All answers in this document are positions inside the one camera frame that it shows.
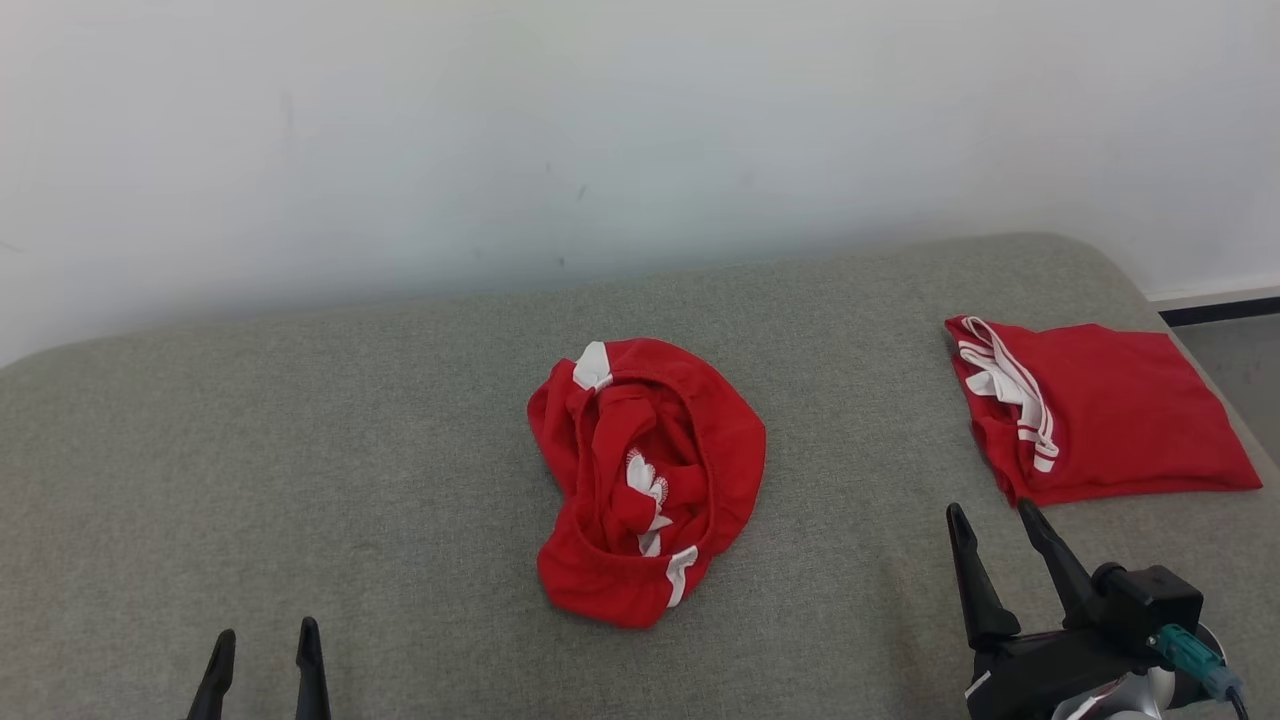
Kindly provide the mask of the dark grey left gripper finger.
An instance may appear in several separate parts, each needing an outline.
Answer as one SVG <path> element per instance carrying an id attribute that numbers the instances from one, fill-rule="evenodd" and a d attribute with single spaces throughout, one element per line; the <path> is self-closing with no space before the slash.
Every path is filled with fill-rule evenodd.
<path id="1" fill-rule="evenodd" d="M 188 720 L 219 720 L 223 703 L 234 678 L 236 632 L 225 629 L 218 635 L 204 675 L 187 712 Z"/>
<path id="2" fill-rule="evenodd" d="M 321 637 L 314 618 L 302 619 L 294 664 L 300 670 L 294 717 L 297 720 L 330 720 L 332 707 Z"/>

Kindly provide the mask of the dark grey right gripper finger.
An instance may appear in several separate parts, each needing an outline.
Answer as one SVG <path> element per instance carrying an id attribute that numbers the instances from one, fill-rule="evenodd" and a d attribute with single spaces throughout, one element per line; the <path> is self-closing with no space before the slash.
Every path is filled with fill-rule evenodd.
<path id="1" fill-rule="evenodd" d="M 1018 501 L 1018 515 L 1032 547 L 1050 573 L 1064 610 L 1062 628 L 1076 630 L 1093 626 L 1097 597 L 1091 574 L 1029 498 Z"/>
<path id="2" fill-rule="evenodd" d="M 977 653 L 993 653 L 1019 635 L 1021 625 L 1006 610 L 979 553 L 979 542 L 960 503 L 950 503 L 946 521 L 968 644 Z"/>

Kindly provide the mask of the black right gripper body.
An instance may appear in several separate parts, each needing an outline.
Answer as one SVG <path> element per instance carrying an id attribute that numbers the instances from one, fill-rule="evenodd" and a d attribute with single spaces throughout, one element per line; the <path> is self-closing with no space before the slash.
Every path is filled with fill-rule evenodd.
<path id="1" fill-rule="evenodd" d="M 1016 635 L 974 652 L 972 719 L 1160 719 L 1149 624 L 1103 624 Z"/>

